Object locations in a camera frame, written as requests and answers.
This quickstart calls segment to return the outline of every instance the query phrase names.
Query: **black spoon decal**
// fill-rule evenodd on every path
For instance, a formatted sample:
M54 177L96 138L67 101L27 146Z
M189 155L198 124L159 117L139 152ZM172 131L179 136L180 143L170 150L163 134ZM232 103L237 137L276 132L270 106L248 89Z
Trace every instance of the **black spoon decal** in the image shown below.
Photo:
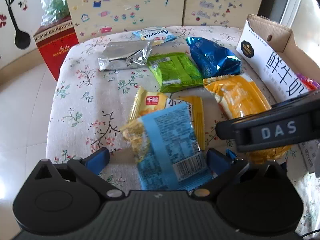
M31 38L28 33L23 32L18 28L16 19L14 18L13 12L11 10L11 4L13 2L14 2L14 0L5 0L5 3L7 4L7 7L8 7L10 18L11 18L13 26L16 30L16 37L14 39L14 43L16 44L18 49L26 49L30 45Z

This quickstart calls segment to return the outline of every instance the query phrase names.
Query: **red gift box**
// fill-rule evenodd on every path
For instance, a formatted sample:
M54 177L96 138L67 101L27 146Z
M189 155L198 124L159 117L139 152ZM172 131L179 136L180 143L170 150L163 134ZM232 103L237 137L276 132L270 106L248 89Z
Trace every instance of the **red gift box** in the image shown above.
M53 77L58 80L61 65L68 51L72 46L79 44L71 17L41 26L33 38Z

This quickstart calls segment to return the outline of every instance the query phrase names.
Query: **tiled floor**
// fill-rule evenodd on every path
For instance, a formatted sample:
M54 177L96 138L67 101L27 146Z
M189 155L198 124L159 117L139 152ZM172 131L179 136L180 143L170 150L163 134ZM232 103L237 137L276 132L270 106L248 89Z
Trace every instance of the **tiled floor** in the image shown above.
M57 82L45 64L0 86L0 239L19 232L12 202L36 163L45 157Z

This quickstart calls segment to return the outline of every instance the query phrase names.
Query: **floral tablecloth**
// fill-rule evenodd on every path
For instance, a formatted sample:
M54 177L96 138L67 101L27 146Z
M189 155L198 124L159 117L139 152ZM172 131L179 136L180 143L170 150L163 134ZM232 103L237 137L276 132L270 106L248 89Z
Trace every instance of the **floral tablecloth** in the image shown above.
M220 26L177 26L168 29L178 36L175 41L153 47L152 55L185 52L189 55L186 37L204 37L233 50L241 29ZM131 32L94 38L74 46L61 69L50 116L46 156L54 163L65 163L74 156L87 157L100 147L110 151L110 163L101 176L128 193L140 189L137 168L130 144L119 128L127 122L138 86L157 91L159 84L147 67L100 72L97 57L110 41L137 40ZM242 72L247 72L260 87L270 104L275 100L252 68L242 59ZM232 140L220 140L215 133L217 122L224 120L214 97L204 88L194 88L168 94L171 98L198 95L204 104L206 146L221 152L233 151ZM308 174L301 151L297 146L289 150L283 161L287 162L288 177L304 202L304 213L297 228L299 234L319 227L320 181Z

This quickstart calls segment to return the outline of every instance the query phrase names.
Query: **orange snack package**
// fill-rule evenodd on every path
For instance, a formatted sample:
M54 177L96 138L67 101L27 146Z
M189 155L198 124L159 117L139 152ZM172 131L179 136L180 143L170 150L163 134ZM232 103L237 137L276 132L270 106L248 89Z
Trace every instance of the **orange snack package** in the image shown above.
M225 75L203 80L229 119L258 114L271 109L267 99L248 74ZM291 146L248 152L254 163L281 158Z

